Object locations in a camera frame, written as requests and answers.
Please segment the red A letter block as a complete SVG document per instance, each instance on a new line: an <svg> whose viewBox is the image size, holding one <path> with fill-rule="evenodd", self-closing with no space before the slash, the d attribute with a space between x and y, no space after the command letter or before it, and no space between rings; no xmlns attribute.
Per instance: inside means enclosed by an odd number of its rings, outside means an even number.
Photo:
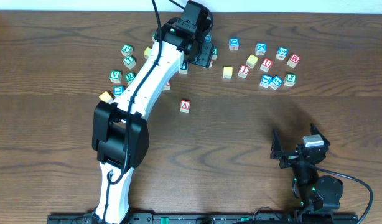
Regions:
<svg viewBox="0 0 382 224"><path fill-rule="evenodd" d="M188 113L190 111L190 101L182 100L180 102L180 112Z"/></svg>

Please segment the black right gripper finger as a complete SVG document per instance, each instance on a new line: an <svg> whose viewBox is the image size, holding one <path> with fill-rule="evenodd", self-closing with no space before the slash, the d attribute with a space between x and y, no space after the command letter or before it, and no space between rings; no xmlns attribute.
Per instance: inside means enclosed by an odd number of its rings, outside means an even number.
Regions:
<svg viewBox="0 0 382 224"><path fill-rule="evenodd" d="M283 154L283 151L282 151L281 142L279 140L276 130L273 129L273 140L271 144L270 158L280 159L282 157L282 154Z"/></svg>
<svg viewBox="0 0 382 224"><path fill-rule="evenodd" d="M322 135L322 133L317 129L317 127L314 123L310 123L310 132L311 132L311 135L319 135L322 139L325 138Z"/></svg>

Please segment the red I letter block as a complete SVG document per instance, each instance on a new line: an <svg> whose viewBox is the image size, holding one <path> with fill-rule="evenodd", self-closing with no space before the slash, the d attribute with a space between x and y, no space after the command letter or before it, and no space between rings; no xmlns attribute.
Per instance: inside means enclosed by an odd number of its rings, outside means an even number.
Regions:
<svg viewBox="0 0 382 224"><path fill-rule="evenodd" d="M250 68L246 65L241 65L238 71L238 76L241 78L246 78L249 74Z"/></svg>

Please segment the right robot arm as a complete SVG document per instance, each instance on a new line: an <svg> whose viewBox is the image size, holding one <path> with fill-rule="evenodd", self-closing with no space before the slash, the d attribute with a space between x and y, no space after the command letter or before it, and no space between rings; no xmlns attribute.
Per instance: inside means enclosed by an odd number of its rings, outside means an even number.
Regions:
<svg viewBox="0 0 382 224"><path fill-rule="evenodd" d="M301 199L306 212L332 212L340 208L343 182L330 175L320 176L316 167L326 158L329 146L330 142L314 124L293 151L285 151L273 131L270 158L278 160L280 168L292 169L292 191L295 198Z"/></svg>

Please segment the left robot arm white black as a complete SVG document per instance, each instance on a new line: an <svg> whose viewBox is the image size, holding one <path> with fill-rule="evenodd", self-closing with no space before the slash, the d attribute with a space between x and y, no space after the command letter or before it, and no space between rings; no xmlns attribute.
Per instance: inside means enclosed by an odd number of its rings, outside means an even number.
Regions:
<svg viewBox="0 0 382 224"><path fill-rule="evenodd" d="M133 171L149 148L147 120L167 82L184 62L209 67L214 46L205 40L213 28L208 8L188 1L180 17L158 23L152 52L124 93L100 101L93 115L92 148L102 174L93 223L122 223L128 215Z"/></svg>

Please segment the blue 2 number block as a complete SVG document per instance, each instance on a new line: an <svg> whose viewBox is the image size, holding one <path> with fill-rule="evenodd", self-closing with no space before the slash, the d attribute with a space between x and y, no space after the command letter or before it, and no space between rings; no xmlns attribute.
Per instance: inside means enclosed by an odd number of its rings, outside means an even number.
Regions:
<svg viewBox="0 0 382 224"><path fill-rule="evenodd" d="M278 60L284 60L287 56L288 49L285 47L279 47L276 53L275 58Z"/></svg>

